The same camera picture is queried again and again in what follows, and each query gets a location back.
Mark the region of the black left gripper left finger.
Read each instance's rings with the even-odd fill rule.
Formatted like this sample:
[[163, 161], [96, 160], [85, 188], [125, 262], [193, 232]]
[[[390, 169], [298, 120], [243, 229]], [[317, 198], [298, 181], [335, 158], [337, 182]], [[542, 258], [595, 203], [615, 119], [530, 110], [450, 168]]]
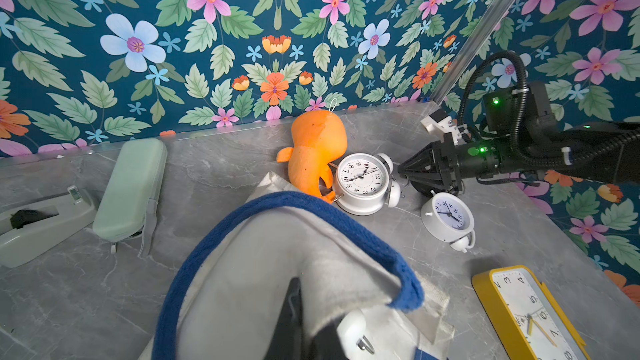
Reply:
[[299, 278], [292, 278], [264, 360], [303, 358], [303, 300]]

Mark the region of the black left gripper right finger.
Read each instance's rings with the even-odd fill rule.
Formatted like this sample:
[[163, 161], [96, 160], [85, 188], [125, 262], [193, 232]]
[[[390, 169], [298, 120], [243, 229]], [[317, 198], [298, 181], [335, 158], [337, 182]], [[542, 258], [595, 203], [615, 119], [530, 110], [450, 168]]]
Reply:
[[347, 360], [343, 345], [338, 336], [341, 318], [328, 323], [312, 340], [312, 360]]

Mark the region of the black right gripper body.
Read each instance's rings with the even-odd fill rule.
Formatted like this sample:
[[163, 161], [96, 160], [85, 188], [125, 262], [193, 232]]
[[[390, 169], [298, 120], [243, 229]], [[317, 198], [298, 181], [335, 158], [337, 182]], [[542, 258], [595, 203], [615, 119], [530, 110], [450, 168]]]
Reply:
[[465, 179], [491, 178], [499, 174], [499, 166], [498, 149], [490, 142], [455, 146], [452, 135], [447, 134], [443, 142], [434, 141], [401, 163], [398, 174], [409, 182], [409, 178], [421, 178], [456, 185], [460, 194]]

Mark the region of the white twin-bell alarm clock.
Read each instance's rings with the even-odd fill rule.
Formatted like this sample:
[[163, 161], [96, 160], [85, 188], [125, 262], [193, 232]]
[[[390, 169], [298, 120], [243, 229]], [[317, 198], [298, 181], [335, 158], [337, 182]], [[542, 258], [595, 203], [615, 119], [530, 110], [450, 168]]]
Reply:
[[468, 205], [451, 193], [435, 193], [421, 209], [421, 220], [436, 240], [467, 253], [476, 243], [475, 220]]

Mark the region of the white canvas tote bag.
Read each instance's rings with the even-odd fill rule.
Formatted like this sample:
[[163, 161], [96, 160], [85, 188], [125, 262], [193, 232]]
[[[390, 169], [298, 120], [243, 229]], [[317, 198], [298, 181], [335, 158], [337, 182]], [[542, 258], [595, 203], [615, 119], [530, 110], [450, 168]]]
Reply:
[[173, 280], [144, 359], [445, 359], [449, 297], [365, 226], [268, 173]]

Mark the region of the silver twin-bell alarm clock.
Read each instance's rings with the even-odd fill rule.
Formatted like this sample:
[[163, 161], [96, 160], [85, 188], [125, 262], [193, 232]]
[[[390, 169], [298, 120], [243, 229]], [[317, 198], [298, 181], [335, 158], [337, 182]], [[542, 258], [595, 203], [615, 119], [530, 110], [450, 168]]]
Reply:
[[393, 169], [393, 162], [385, 153], [346, 156], [334, 174], [335, 203], [356, 216], [372, 215], [385, 206], [395, 208], [401, 187], [393, 178]]

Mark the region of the black yellow square clock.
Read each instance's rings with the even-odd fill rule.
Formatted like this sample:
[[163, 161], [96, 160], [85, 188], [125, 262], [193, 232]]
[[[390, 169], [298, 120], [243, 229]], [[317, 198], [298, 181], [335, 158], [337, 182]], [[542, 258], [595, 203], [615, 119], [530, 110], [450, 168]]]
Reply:
[[472, 285], [509, 358], [590, 358], [585, 341], [529, 268], [495, 268], [473, 276]]

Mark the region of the small black alarm clock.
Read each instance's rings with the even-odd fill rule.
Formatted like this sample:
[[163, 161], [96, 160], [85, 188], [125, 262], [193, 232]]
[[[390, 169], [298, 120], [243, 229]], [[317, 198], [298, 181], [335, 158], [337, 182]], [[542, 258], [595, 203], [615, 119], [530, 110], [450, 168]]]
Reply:
[[421, 195], [431, 198], [437, 193], [458, 194], [456, 185], [443, 185], [441, 181], [425, 180], [421, 178], [409, 178], [410, 184]]

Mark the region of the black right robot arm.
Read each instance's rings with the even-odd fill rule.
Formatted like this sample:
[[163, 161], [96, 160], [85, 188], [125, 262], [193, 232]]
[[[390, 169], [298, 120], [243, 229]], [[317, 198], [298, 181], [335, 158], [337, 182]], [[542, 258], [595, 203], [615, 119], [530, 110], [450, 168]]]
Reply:
[[[514, 67], [515, 82], [484, 96], [480, 125], [466, 124], [473, 85], [500, 59]], [[440, 138], [398, 166], [398, 174], [425, 196], [459, 195], [471, 178], [483, 185], [536, 187], [547, 171], [600, 183], [639, 183], [638, 123], [606, 121], [560, 130], [544, 83], [528, 81], [523, 60], [512, 51], [495, 53], [473, 72], [456, 121], [442, 110], [427, 120], [448, 125]]]

